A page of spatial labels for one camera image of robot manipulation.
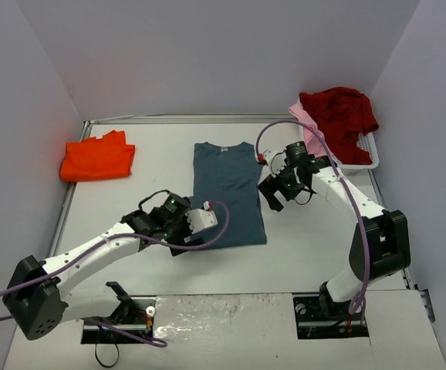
folded orange cloth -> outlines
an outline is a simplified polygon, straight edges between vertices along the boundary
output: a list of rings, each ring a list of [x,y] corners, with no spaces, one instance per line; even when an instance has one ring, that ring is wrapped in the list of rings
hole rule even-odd
[[[101,139],[90,137],[80,143],[67,143],[60,178],[91,181],[128,177],[135,149],[126,144],[124,131],[112,131]]]

pink cloth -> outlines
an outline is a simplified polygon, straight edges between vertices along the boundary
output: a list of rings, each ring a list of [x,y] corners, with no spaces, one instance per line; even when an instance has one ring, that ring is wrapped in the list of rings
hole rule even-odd
[[[309,114],[302,108],[301,103],[293,104],[288,108],[288,111],[293,115],[300,123],[312,127],[322,139],[324,139],[324,134],[317,128],[317,123],[309,116]],[[326,151],[324,150],[321,143],[318,141],[316,136],[308,131],[307,129],[300,127],[300,131],[303,131],[303,141],[306,143],[307,152],[313,154],[315,157],[325,156]]]

red cloth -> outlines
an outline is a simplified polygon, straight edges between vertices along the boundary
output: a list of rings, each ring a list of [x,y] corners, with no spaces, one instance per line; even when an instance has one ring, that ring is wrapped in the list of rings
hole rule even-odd
[[[67,143],[60,178],[91,181],[128,177],[136,147],[125,141],[124,131],[111,131],[101,139],[90,137],[80,143]]]
[[[303,109],[317,122],[328,147],[344,164],[371,164],[369,153],[356,146],[359,133],[379,129],[370,100],[355,89],[335,87],[323,92],[301,92]]]

gray wall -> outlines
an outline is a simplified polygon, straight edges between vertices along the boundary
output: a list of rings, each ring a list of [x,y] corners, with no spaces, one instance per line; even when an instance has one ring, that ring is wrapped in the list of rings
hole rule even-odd
[[[285,112],[369,92],[418,0],[17,0],[81,118]]]
[[[446,2],[421,2],[373,94],[376,171],[409,220],[413,272],[429,288],[446,358]]]
[[[59,181],[64,143],[80,127],[19,7],[0,0],[0,290],[17,261],[49,249],[66,188]],[[0,368],[14,329],[13,322],[0,323]]]

white plastic basket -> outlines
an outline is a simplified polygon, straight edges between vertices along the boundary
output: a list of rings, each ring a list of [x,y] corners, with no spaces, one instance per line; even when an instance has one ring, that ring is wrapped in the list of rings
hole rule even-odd
[[[303,139],[303,127],[299,126],[300,138]],[[333,158],[336,163],[338,163],[338,167],[341,168],[344,174],[346,175],[354,175],[355,173],[361,170],[372,170],[379,166],[379,156],[377,154],[376,142],[374,141],[374,135],[372,133],[368,133],[366,136],[363,134],[359,134],[359,141],[356,142],[356,145],[363,150],[369,152],[370,158],[372,160],[371,164],[343,164],[338,158],[333,154]]]

